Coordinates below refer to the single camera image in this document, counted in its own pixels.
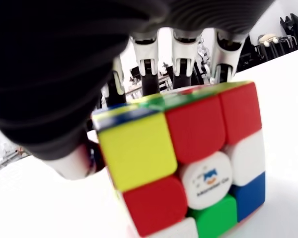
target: white table surface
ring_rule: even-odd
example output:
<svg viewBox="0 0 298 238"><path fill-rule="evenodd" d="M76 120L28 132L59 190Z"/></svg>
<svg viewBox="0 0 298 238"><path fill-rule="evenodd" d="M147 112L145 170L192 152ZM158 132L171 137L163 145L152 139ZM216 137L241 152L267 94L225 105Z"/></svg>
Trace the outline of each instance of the white table surface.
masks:
<svg viewBox="0 0 298 238"><path fill-rule="evenodd" d="M298 51L246 70L266 149L264 206L226 238L298 238ZM129 238L106 171L80 181L28 157L0 172L0 238Z"/></svg>

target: robotic hand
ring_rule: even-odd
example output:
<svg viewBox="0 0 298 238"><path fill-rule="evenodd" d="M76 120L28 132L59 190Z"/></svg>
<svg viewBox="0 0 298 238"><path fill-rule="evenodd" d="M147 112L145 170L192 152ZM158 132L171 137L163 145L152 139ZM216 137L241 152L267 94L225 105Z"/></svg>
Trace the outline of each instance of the robotic hand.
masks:
<svg viewBox="0 0 298 238"><path fill-rule="evenodd" d="M67 179L104 167L85 125L101 88L106 98L114 93L119 103L125 102L117 56L129 36L143 95L159 92L161 27L173 29L174 88L190 85L197 37L208 27L216 29L213 83L226 82L236 72L247 34L273 2L7 1L0 1L0 130Z"/></svg>

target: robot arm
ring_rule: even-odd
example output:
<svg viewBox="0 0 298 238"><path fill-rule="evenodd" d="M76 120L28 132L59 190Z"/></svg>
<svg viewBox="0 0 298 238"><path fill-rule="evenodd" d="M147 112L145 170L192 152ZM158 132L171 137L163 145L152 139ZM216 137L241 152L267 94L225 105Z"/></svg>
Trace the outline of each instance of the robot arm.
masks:
<svg viewBox="0 0 298 238"><path fill-rule="evenodd" d="M197 55L198 38L202 31L172 33L173 89L191 86L193 65Z"/></svg>
<svg viewBox="0 0 298 238"><path fill-rule="evenodd" d="M141 76L143 96L159 93L157 31L134 33L132 42Z"/></svg>
<svg viewBox="0 0 298 238"><path fill-rule="evenodd" d="M113 60L113 74L110 80L102 87L101 93L105 97L108 107L126 103L125 88L123 85L124 73L120 57Z"/></svg>
<svg viewBox="0 0 298 238"><path fill-rule="evenodd" d="M215 30L211 62L212 83L229 82L236 73L240 53L247 34L230 34Z"/></svg>

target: red square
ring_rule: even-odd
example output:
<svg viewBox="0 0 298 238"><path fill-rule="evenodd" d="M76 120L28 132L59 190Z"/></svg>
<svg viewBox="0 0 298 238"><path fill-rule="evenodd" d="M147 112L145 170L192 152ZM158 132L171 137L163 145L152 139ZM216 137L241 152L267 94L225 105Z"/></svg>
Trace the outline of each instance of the red square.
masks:
<svg viewBox="0 0 298 238"><path fill-rule="evenodd" d="M187 212L184 188L174 176L125 192L123 197L142 237L172 226Z"/></svg>
<svg viewBox="0 0 298 238"><path fill-rule="evenodd" d="M262 128L254 83L220 93L226 142L236 144Z"/></svg>
<svg viewBox="0 0 298 238"><path fill-rule="evenodd" d="M187 164L218 151L225 141L220 99L212 96L165 113L178 161Z"/></svg>

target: rubik's cube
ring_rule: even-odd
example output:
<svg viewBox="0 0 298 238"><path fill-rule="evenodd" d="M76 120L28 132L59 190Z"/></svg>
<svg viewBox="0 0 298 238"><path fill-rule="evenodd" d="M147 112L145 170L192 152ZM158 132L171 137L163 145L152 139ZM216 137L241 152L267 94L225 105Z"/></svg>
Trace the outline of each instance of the rubik's cube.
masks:
<svg viewBox="0 0 298 238"><path fill-rule="evenodd" d="M216 238L265 201L253 82L155 94L96 111L93 121L141 237Z"/></svg>

